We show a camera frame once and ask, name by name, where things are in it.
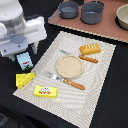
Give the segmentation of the grey green padded gripper finger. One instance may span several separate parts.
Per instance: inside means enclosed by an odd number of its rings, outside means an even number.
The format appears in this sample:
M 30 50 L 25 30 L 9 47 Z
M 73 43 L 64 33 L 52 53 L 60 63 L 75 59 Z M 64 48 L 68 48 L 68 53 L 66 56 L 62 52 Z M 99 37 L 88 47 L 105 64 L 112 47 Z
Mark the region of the grey green padded gripper finger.
M 15 61 L 16 60 L 15 55 L 14 54 L 10 54 L 9 55 L 9 59 L 11 59 L 12 61 Z
M 37 54 L 36 43 L 31 44 L 31 48 L 32 48 L 32 50 L 33 50 L 33 53 L 34 53 L 34 54 Z

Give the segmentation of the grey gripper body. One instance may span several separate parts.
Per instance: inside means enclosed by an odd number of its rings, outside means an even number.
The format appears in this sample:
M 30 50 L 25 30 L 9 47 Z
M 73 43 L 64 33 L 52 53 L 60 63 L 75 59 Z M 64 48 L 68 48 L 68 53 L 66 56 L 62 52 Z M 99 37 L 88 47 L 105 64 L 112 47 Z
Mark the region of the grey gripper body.
M 22 52 L 29 44 L 44 40 L 46 37 L 42 16 L 28 21 L 17 18 L 12 22 L 0 22 L 0 55 L 7 57 Z

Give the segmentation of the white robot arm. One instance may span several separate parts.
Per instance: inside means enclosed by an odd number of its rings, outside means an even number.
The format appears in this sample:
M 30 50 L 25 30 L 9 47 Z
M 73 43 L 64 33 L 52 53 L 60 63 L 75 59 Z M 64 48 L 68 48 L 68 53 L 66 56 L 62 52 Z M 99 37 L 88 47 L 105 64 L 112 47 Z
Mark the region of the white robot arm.
M 44 18 L 24 18 L 19 0 L 0 0 L 0 56 L 15 60 L 14 55 L 31 44 L 37 53 L 38 43 L 47 37 Z

